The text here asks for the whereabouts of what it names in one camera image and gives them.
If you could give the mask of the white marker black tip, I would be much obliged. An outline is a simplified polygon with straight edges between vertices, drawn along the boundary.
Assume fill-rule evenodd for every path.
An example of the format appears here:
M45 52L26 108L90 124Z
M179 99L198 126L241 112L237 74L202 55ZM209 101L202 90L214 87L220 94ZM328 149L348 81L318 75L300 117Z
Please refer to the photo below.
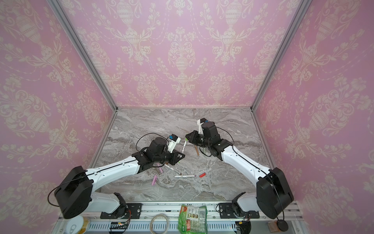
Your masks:
M176 169L173 168L173 167L170 167L168 164L165 164L165 167L171 169L172 171L174 171L175 173L177 173L177 174L180 175L180 176L182 175L182 173L181 173L180 171L176 170Z

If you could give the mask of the white marker pink tip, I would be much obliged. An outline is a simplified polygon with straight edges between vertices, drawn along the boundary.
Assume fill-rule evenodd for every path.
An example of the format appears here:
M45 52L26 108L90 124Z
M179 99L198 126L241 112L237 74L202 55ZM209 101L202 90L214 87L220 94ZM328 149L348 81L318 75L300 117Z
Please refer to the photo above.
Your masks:
M195 175L175 175L175 178L189 178L189 177L196 177Z

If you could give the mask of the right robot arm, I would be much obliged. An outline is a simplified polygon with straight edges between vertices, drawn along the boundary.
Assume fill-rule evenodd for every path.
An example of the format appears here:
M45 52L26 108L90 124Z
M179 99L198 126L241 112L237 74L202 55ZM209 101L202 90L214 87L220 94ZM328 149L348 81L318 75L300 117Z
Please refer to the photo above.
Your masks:
M199 120L199 130L186 134L189 143L208 149L210 155L237 169L256 187L256 203L270 219L276 219L294 201L284 172L261 165L243 154L234 140L222 138L214 122Z

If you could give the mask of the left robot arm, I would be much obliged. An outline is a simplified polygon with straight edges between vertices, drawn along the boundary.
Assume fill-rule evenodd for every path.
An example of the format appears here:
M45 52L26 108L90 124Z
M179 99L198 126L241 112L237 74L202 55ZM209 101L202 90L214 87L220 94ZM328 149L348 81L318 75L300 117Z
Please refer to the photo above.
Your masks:
M148 147L124 160L96 168L73 168L54 191L57 205L65 219L82 213L100 212L103 218L123 218L130 209L120 193L103 194L101 187L126 176L154 168L158 163L175 165L185 154L175 150L181 139L176 135L157 137Z

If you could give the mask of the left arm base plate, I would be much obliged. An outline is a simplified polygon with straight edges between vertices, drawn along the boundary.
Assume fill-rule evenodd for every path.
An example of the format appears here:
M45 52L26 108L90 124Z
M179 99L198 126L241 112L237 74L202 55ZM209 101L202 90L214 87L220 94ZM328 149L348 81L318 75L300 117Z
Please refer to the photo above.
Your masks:
M101 219L140 219L142 203L121 204L113 213L102 212Z

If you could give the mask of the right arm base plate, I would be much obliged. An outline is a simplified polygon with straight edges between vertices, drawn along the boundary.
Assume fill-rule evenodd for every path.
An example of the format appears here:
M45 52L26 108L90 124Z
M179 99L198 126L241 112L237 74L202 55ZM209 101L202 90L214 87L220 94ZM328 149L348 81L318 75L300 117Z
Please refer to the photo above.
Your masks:
M243 211L238 205L233 203L218 203L217 212L221 219L259 219L260 214L258 211Z

